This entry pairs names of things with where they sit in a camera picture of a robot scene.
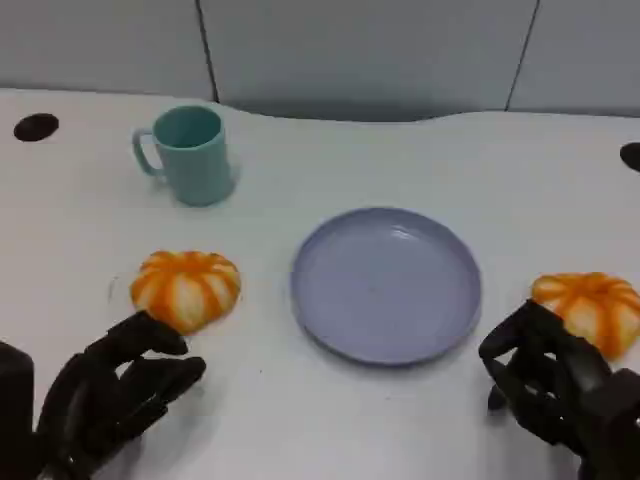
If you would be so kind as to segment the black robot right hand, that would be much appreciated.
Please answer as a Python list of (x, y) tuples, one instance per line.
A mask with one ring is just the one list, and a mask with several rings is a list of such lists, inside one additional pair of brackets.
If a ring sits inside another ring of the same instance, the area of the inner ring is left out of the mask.
[(487, 335), (478, 353), (494, 382), (488, 411), (508, 409), (524, 430), (580, 457), (580, 479), (598, 479), (573, 408), (581, 394), (611, 374), (599, 351), (529, 299)]

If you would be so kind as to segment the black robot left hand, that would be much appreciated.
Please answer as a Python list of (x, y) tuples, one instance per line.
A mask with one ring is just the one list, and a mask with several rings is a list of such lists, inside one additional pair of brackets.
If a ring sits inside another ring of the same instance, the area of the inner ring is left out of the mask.
[(88, 479), (163, 418), (203, 376), (184, 337), (140, 311), (63, 367), (43, 403), (36, 434), (51, 479)]

